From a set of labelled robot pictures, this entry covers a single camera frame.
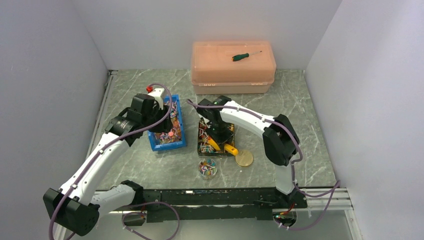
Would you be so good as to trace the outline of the gold square candy tin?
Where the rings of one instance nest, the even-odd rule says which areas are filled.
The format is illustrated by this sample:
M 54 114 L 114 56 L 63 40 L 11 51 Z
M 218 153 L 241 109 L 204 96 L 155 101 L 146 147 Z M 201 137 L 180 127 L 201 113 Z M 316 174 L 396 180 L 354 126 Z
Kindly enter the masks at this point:
M 218 151 L 212 147 L 212 145 L 208 142 L 208 134 L 206 133 L 206 129 L 208 125 L 205 123 L 203 119 L 200 119 L 198 122 L 197 129 L 197 154 L 199 157 L 210 157 L 210 158 L 223 158 L 223 157 L 233 157 L 228 151 Z

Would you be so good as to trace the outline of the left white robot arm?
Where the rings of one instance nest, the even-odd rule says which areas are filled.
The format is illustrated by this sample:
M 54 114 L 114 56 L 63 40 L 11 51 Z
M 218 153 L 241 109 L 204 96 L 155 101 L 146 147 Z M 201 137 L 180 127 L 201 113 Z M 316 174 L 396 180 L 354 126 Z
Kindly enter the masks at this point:
M 50 217 L 49 239 L 54 239 L 54 225 L 85 236 L 98 220 L 123 206 L 139 209 L 144 201 L 144 188 L 130 180 L 96 194 L 98 185 L 116 160 L 123 155 L 144 132 L 162 133 L 171 130 L 171 109 L 164 102 L 170 98 L 164 88 L 138 93 L 129 107 L 112 118 L 99 143 L 82 166 L 57 190 L 49 188 L 43 202 Z

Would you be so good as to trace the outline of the clear glass jar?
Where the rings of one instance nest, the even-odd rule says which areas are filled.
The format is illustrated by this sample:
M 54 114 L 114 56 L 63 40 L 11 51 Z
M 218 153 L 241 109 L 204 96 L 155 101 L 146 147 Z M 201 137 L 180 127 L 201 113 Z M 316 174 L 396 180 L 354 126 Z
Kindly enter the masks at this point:
M 198 164 L 198 172 L 203 179 L 212 179 L 218 173 L 217 163 L 211 158 L 203 159 Z

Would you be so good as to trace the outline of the blue plastic candy bin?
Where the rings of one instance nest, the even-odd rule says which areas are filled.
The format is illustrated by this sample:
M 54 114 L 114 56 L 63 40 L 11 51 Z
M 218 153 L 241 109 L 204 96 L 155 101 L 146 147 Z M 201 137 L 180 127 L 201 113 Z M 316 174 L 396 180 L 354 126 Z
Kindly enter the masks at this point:
M 154 152 L 174 150 L 188 145 L 184 133 L 183 114 L 178 94 L 172 95 L 169 118 L 172 123 L 172 128 L 169 132 L 148 132 L 149 143 Z

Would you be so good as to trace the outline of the orange plastic scoop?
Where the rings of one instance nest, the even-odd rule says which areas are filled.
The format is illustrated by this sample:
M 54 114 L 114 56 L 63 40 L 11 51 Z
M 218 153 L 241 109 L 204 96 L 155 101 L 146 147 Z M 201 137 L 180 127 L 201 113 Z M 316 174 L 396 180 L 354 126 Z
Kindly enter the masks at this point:
M 223 146 L 219 146 L 211 137 L 208 137 L 207 142 L 212 147 L 213 153 L 215 154 L 229 153 L 233 156 L 239 154 L 238 149 L 228 143 L 225 143 Z

